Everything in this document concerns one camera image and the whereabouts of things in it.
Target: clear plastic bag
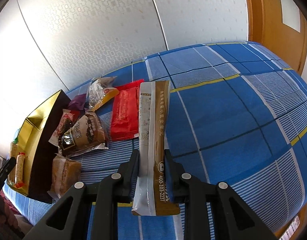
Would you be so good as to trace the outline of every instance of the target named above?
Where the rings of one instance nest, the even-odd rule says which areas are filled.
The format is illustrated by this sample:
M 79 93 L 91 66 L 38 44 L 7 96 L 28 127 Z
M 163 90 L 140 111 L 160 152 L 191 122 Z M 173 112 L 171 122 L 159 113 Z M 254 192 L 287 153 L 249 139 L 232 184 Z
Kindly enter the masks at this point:
M 116 77 L 96 78 L 91 82 L 87 93 L 90 111 L 96 111 L 119 94 L 119 90 L 112 87 L 115 79 Z
M 81 163 L 57 155 L 52 163 L 52 184 L 48 192 L 54 199 L 61 198 L 80 180 Z
M 79 118 L 80 111 L 63 109 L 63 114 L 61 116 L 58 127 L 53 132 L 49 139 L 49 143 L 58 147 L 59 136 L 62 136 L 69 128 L 71 128 L 74 123 Z

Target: white patterned wall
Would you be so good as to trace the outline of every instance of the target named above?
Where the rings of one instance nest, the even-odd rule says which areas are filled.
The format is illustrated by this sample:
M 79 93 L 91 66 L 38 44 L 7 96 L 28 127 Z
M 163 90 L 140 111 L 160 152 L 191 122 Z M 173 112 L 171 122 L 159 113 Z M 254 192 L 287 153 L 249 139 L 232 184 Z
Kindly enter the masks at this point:
M 22 19 L 17 1 L 0 13 L 0 155 L 15 131 L 40 103 L 66 88 L 52 71 Z
M 166 43 L 247 37 L 246 0 L 10 0 L 0 14 L 0 111 L 13 120 L 0 118 L 0 154 L 25 116 L 58 89 Z
M 215 41 L 246 41 L 246 0 L 155 0 L 169 49 Z

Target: yellow package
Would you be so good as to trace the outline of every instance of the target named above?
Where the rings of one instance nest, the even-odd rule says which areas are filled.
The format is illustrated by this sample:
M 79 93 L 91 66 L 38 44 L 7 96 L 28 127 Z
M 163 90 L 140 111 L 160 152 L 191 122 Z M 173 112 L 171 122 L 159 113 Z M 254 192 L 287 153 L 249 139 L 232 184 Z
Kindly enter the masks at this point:
M 89 86 L 87 101 L 89 110 L 94 112 L 119 94 L 119 90 L 112 87 L 116 77 L 105 77 L 93 79 Z

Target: yellow stripe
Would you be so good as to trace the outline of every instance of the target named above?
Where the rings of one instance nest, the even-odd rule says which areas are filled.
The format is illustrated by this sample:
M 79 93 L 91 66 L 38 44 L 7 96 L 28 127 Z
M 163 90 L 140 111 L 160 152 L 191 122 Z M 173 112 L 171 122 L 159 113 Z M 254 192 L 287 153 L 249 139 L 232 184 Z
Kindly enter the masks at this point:
M 233 78 L 236 78 L 236 77 L 239 77 L 239 74 L 235 74 L 233 76 L 230 76 L 230 77 L 226 77 L 224 78 L 225 80 L 229 80 L 229 79 L 233 79 Z
M 173 93 L 173 92 L 186 90 L 186 89 L 190 89 L 190 88 L 196 88 L 196 87 L 200 87 L 200 86 L 203 86 L 203 85 L 206 85 L 206 84 L 217 83 L 217 82 L 220 82 L 220 81 L 224 81 L 224 79 L 218 78 L 218 79 L 215 79 L 215 80 L 204 81 L 204 82 L 194 84 L 194 85 L 184 86 L 184 87 L 180 87 L 180 88 L 174 88 L 174 89 L 170 90 L 170 92 Z
M 302 136 L 304 136 L 306 132 L 307 132 L 307 126 L 306 126 L 306 128 L 304 128 L 304 129 L 302 130 L 301 133 L 299 133 L 299 135 L 298 135 L 296 138 L 294 138 L 294 139 L 291 141 L 291 145 L 292 145 L 292 146 L 295 145 L 295 143 L 296 143 L 297 141 L 299 141 L 299 139 L 300 139 Z
M 139 63 L 139 62 L 144 62 L 144 61 L 145 61 L 144 59 L 138 60 L 138 61 L 136 61 L 136 62 L 132 62 L 131 64 L 129 64 L 129 65 L 127 65 L 127 66 L 131 66 L 131 65 L 137 64 L 137 63 Z
M 118 203 L 118 207 L 132 207 L 133 202 L 130 203 Z
M 206 84 L 217 83 L 217 82 L 220 82 L 220 81 L 229 80 L 229 79 L 236 78 L 236 77 L 239 77 L 239 74 L 235 74 L 233 76 L 226 77 L 224 79 L 218 78 L 218 79 L 214 79 L 214 80 L 210 80 L 210 81 L 200 82 L 200 83 L 194 84 L 194 85 L 184 86 L 184 87 L 180 87 L 180 88 L 174 88 L 174 89 L 170 90 L 170 92 L 173 93 L 173 92 L 186 90 L 186 89 L 190 89 L 190 88 L 196 88 L 196 87 L 200 87 L 200 86 L 203 86 L 203 85 L 206 85 Z
M 216 42 L 216 44 L 218 44 L 218 45 L 222 45 L 222 44 L 247 44 L 247 42 L 244 42 L 244 41 Z
M 299 137 L 298 136 L 291 141 L 291 146 L 295 145 L 295 143 L 297 141 L 299 141 Z
M 217 43 L 211 42 L 211 43 L 206 43 L 206 44 L 205 44 L 205 46 L 212 46 L 212 45 L 217 45 Z

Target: brown snack bag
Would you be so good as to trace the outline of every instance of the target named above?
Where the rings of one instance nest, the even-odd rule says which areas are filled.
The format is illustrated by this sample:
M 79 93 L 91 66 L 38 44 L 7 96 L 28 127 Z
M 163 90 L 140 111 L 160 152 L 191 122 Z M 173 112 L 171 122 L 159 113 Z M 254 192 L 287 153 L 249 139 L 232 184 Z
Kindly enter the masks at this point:
M 57 155 L 52 163 L 52 184 L 50 195 L 61 198 L 80 179 L 81 163 Z
M 108 149 L 108 141 L 105 125 L 96 113 L 85 113 L 60 137 L 59 147 L 63 156 L 71 157 L 95 149 Z

